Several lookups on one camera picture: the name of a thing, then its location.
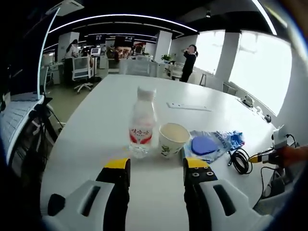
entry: hand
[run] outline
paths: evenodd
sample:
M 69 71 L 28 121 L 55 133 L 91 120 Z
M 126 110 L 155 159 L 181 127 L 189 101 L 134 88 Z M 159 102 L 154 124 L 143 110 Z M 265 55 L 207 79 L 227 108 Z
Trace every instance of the hand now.
M 279 155 L 282 155 L 283 166 L 287 167 L 299 161 L 306 160 L 308 155 L 305 153 L 305 147 L 293 148 L 285 146 L 276 150 Z

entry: blue lid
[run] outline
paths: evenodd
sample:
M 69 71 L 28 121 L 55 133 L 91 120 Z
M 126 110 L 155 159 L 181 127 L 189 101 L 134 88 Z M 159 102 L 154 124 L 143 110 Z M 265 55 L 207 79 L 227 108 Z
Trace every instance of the blue lid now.
M 205 155 L 218 149 L 218 145 L 206 136 L 197 136 L 192 140 L 192 151 L 196 155 Z

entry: power strip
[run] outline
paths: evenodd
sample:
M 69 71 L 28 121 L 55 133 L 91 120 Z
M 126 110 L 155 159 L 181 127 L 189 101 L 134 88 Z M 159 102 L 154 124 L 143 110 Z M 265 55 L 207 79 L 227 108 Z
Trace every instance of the power strip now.
M 169 102 L 167 102 L 167 105 L 169 108 L 212 112 L 212 110 L 206 108 L 205 106 L 185 105 L 183 103 L 169 103 Z

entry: red bottle label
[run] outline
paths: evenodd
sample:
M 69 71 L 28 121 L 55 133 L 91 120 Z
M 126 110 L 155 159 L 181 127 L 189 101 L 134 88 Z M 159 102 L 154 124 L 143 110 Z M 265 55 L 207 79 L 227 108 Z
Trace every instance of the red bottle label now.
M 147 144 L 151 142 L 152 130 L 151 129 L 136 129 L 129 130 L 130 141 L 137 144 Z

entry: paper cup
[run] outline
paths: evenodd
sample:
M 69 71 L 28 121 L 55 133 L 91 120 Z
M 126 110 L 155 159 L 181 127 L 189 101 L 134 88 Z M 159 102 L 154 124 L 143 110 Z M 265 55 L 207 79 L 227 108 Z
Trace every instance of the paper cup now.
M 170 158 L 179 152 L 189 140 L 190 134 L 186 128 L 179 124 L 168 123 L 159 128 L 159 153 Z

